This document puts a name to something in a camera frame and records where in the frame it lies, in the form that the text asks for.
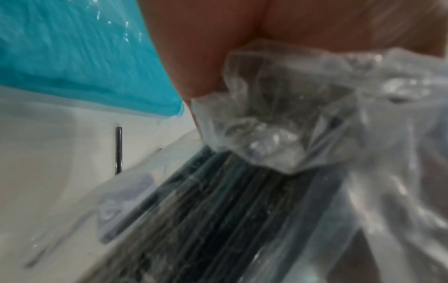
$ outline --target turquoise cloth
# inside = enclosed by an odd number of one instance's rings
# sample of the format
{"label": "turquoise cloth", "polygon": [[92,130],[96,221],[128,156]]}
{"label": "turquoise cloth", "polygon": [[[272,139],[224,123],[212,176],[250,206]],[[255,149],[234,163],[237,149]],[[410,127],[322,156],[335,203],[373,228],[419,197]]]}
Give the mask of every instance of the turquoise cloth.
{"label": "turquoise cloth", "polygon": [[0,84],[163,116],[182,111],[136,0],[0,1]]}

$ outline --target metal pin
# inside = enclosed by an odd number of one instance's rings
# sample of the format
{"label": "metal pin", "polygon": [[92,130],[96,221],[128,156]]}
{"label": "metal pin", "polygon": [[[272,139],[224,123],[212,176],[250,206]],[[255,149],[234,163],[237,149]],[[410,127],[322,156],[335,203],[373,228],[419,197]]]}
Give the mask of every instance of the metal pin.
{"label": "metal pin", "polygon": [[123,129],[115,128],[115,175],[123,171]]}

